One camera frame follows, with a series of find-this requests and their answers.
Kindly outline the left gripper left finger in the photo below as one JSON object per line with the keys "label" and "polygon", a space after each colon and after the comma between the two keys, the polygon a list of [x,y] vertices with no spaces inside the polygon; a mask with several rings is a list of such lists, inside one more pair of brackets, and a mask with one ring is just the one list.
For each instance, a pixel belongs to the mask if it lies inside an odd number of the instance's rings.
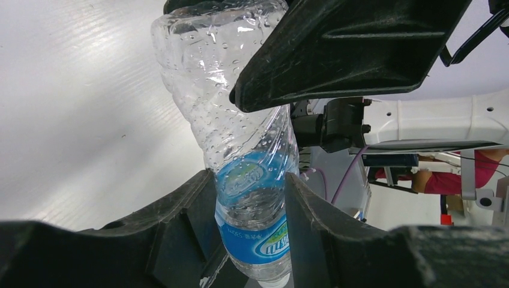
{"label": "left gripper left finger", "polygon": [[37,221],[1,223],[2,287],[244,287],[214,219],[214,177],[103,228],[72,232]]}

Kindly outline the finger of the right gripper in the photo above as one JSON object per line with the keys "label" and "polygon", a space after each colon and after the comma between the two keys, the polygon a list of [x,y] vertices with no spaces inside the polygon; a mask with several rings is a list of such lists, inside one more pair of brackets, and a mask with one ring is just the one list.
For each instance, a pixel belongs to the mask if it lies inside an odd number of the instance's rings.
{"label": "finger of the right gripper", "polygon": [[202,15],[218,10],[223,1],[206,0],[167,0],[163,6],[163,15],[177,11],[177,14]]}

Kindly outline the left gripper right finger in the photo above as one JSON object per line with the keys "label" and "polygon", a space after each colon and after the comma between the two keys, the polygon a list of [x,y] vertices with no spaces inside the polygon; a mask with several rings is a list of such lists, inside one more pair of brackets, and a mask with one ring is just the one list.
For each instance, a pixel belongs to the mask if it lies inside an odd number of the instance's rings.
{"label": "left gripper right finger", "polygon": [[507,287],[508,230],[358,221],[286,174],[295,287]]}

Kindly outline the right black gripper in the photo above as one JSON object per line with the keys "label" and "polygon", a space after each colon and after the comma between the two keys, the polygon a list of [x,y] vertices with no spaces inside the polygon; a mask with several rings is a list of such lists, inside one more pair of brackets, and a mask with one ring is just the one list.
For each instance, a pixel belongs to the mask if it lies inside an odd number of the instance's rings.
{"label": "right black gripper", "polygon": [[319,114],[296,107],[300,148],[365,148],[364,95],[421,86],[469,1],[294,1],[240,72],[230,102],[244,112],[336,98]]}

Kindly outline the blue label clear bottle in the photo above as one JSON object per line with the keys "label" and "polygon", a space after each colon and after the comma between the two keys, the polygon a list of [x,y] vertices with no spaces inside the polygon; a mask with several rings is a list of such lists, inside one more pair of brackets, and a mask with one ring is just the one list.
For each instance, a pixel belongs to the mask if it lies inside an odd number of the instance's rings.
{"label": "blue label clear bottle", "polygon": [[229,93],[287,9],[284,1],[205,1],[151,25],[163,83],[214,174],[223,244],[262,287],[289,281],[284,186],[286,173],[299,172],[298,148],[289,105],[248,113]]}

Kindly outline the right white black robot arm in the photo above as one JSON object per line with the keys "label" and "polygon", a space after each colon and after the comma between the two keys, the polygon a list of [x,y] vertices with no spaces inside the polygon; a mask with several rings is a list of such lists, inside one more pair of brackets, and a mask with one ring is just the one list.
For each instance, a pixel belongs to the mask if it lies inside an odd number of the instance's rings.
{"label": "right white black robot arm", "polygon": [[508,2],[450,53],[469,1],[167,1],[151,26],[167,89],[199,146],[224,158],[508,145],[508,82],[418,96],[508,23]]}

